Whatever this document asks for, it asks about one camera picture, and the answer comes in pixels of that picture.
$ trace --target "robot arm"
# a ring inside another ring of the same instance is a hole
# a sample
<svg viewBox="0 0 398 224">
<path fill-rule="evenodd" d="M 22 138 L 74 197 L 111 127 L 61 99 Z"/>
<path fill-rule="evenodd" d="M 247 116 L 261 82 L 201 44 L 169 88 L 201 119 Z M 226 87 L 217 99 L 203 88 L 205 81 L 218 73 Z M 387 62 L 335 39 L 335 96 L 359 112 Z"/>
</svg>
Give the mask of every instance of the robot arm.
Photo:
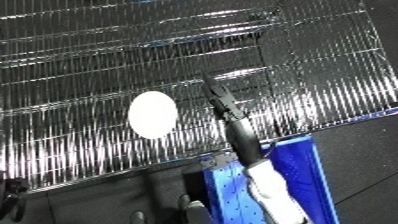
<svg viewBox="0 0 398 224">
<path fill-rule="evenodd" d="M 301 206 L 289 195 L 285 179 L 262 154 L 250 120 L 237 108 L 234 96 L 214 79 L 204 76 L 203 80 L 203 91 L 214 106 L 216 117 L 225 122 L 227 140 L 245 167 L 249 192 L 263 208 L 267 223 L 310 223 Z"/>
</svg>

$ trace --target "blue box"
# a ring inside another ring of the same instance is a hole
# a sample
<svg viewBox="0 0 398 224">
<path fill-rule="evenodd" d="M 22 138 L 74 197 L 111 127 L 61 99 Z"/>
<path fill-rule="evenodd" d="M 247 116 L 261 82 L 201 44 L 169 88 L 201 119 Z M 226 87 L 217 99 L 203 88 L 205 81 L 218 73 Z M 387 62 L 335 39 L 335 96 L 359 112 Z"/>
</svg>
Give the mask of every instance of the blue box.
<svg viewBox="0 0 398 224">
<path fill-rule="evenodd" d="M 290 194 L 314 223 L 339 223 L 312 137 L 279 142 L 271 160 L 286 179 Z M 248 193 L 242 171 L 238 161 L 204 171 L 210 211 L 217 224 L 266 223 L 263 211 Z"/>
</svg>

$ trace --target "metal bracket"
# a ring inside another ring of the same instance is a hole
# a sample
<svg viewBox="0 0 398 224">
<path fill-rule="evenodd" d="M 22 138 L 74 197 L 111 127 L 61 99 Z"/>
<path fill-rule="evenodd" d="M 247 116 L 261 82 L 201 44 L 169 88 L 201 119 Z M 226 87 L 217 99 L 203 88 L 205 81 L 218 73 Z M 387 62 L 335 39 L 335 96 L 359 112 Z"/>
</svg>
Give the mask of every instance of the metal bracket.
<svg viewBox="0 0 398 224">
<path fill-rule="evenodd" d="M 9 215 L 13 222 L 22 220 L 28 188 L 26 179 L 7 179 L 5 172 L 0 171 L 0 220 L 3 220 L 6 215 Z"/>
</svg>

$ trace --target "white ball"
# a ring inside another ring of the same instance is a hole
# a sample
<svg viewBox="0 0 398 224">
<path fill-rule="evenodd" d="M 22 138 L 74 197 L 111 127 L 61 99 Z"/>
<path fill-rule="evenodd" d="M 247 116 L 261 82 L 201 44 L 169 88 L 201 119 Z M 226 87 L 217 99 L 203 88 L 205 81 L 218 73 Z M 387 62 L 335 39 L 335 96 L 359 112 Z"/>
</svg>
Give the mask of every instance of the white ball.
<svg viewBox="0 0 398 224">
<path fill-rule="evenodd" d="M 128 121 L 133 130 L 147 139 L 161 138 L 176 125 L 177 106 L 169 96 L 158 91 L 137 96 L 130 105 Z"/>
</svg>

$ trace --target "black floor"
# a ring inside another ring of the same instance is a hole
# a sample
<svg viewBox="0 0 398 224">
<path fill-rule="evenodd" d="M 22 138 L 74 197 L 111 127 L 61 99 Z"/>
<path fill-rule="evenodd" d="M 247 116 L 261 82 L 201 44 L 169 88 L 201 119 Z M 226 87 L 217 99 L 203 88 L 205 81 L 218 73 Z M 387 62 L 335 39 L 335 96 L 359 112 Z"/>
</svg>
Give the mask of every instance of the black floor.
<svg viewBox="0 0 398 224">
<path fill-rule="evenodd" d="M 365 2 L 398 71 L 398 1 Z M 341 223 L 398 223 L 398 116 L 333 128 L 314 137 Z M 188 161 L 36 194 L 22 223 L 128 224 L 138 209 L 153 214 L 156 223 L 175 223 L 180 195 L 190 191 L 201 196 L 201 178 L 192 175 L 198 169 Z"/>
</svg>

